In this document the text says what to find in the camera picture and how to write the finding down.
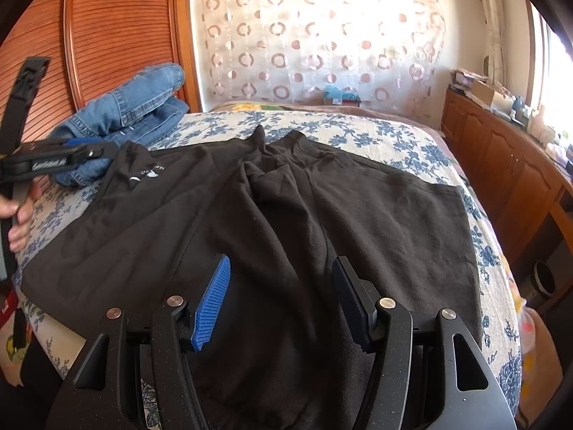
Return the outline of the person's left hand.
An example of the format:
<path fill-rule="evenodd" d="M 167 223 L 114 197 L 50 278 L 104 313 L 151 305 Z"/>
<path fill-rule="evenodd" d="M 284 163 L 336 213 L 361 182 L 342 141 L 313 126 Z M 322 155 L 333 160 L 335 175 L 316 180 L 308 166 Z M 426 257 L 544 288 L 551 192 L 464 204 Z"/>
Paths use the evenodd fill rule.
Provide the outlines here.
<path fill-rule="evenodd" d="M 8 233 L 11 252 L 18 253 L 26 247 L 30 234 L 34 205 L 41 195 L 41 186 L 37 181 L 33 181 L 26 195 L 26 199 L 22 204 L 4 196 L 1 197 L 1 218 L 15 218 L 15 223 Z"/>

